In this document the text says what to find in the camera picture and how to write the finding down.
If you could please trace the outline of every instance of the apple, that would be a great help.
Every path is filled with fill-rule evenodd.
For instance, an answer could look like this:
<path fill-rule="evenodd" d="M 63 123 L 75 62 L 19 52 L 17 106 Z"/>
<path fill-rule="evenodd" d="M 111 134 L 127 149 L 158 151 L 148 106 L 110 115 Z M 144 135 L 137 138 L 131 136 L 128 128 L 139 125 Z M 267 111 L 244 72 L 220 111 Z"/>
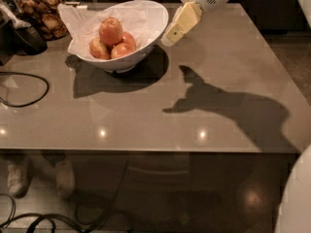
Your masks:
<path fill-rule="evenodd" d="M 134 52 L 135 48 L 129 43 L 119 43 L 111 51 L 111 58 L 121 58 Z"/>
<path fill-rule="evenodd" d="M 130 33 L 123 31 L 122 41 L 124 43 L 129 43 L 131 46 L 133 46 L 136 49 L 135 38 Z"/>
<path fill-rule="evenodd" d="M 105 18 L 99 27 L 100 40 L 109 46 L 117 45 L 121 42 L 123 28 L 118 19 L 114 17 Z"/>
<path fill-rule="evenodd" d="M 109 47 L 99 37 L 95 37 L 90 41 L 89 52 L 95 58 L 111 59 Z"/>

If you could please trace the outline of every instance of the white bowl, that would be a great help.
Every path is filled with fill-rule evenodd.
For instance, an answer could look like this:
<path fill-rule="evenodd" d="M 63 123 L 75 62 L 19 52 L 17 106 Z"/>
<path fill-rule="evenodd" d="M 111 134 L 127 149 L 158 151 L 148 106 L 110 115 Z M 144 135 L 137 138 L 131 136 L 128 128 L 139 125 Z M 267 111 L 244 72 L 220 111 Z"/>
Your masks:
<path fill-rule="evenodd" d="M 110 9 L 122 8 L 126 6 L 126 3 L 121 3 L 116 6 L 113 6 Z M 156 44 L 156 40 L 160 37 L 160 35 L 165 30 L 168 23 L 168 12 L 167 10 L 159 3 L 149 0 L 142 0 L 144 10 L 146 13 L 146 20 L 148 25 L 148 31 L 150 36 L 148 38 L 148 42 L 144 46 L 140 46 L 137 51 L 121 58 L 110 59 L 110 60 L 102 60 L 102 59 L 92 59 L 90 60 L 85 55 L 77 54 L 80 59 L 96 66 L 104 69 L 107 72 L 117 72 L 122 73 L 126 72 L 133 67 L 141 60 L 143 60 L 154 48 Z"/>

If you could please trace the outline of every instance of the gray countertop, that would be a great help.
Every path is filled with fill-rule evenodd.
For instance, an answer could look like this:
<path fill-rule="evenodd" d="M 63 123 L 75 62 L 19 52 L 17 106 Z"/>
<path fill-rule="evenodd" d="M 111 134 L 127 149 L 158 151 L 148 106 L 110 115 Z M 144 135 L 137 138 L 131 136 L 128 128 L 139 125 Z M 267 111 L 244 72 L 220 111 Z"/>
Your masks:
<path fill-rule="evenodd" d="M 26 108 L 0 105 L 0 149 L 292 152 L 311 142 L 309 104 L 238 4 L 205 15 L 172 48 L 158 42 L 125 74 L 69 54 L 70 41 L 1 67 L 51 90 Z M 45 88 L 17 76 L 0 84 L 18 101 Z"/>

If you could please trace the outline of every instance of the jar of nuts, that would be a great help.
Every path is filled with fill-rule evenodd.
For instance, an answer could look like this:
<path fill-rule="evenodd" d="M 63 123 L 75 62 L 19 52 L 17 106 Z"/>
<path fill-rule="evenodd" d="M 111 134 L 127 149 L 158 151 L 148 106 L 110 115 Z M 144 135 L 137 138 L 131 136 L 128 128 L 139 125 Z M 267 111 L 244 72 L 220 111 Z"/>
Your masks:
<path fill-rule="evenodd" d="M 68 29 L 57 9 L 63 2 L 63 0 L 15 0 L 23 17 L 30 17 L 36 21 L 34 26 L 46 41 L 56 40 L 68 34 Z"/>

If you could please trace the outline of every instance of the white robotic arm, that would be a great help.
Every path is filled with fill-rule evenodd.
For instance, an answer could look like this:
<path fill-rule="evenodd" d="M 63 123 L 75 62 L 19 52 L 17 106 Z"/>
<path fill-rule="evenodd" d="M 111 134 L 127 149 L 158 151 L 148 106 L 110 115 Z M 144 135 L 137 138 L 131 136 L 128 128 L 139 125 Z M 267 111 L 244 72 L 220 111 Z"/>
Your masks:
<path fill-rule="evenodd" d="M 201 20 L 202 15 L 215 10 L 229 0 L 181 0 L 183 6 L 175 13 L 172 22 L 166 28 L 161 41 L 171 47 L 181 40 Z M 311 25 L 311 0 L 298 0 L 302 11 Z"/>

